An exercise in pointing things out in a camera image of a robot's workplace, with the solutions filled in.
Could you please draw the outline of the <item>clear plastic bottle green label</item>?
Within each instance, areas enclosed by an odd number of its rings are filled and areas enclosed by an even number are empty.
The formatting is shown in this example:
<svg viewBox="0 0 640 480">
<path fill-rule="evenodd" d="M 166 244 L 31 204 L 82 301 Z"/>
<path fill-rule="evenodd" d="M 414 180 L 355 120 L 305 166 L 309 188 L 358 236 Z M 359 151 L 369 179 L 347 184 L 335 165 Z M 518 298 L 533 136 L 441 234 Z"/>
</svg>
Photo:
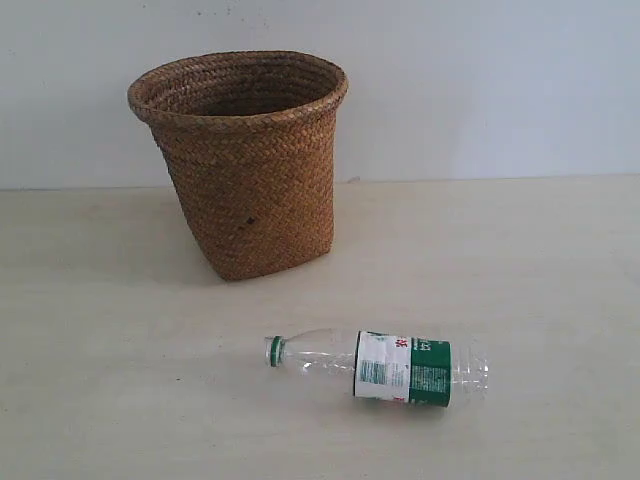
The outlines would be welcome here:
<svg viewBox="0 0 640 480">
<path fill-rule="evenodd" d="M 356 399 L 448 408 L 486 394 L 489 364 L 469 344 L 370 330 L 265 338 L 277 371 L 337 385 Z"/>
</svg>

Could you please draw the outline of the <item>brown woven wicker basket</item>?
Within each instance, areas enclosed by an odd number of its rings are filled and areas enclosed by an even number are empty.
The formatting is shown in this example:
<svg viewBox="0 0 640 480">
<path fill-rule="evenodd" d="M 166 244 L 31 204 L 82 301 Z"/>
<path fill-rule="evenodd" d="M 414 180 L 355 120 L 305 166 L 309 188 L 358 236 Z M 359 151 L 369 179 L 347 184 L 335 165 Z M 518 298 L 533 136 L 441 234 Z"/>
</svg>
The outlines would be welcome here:
<svg viewBox="0 0 640 480">
<path fill-rule="evenodd" d="M 344 70 L 287 50 L 156 67 L 128 88 L 201 252 L 224 280 L 281 272 L 334 239 L 334 139 Z"/>
</svg>

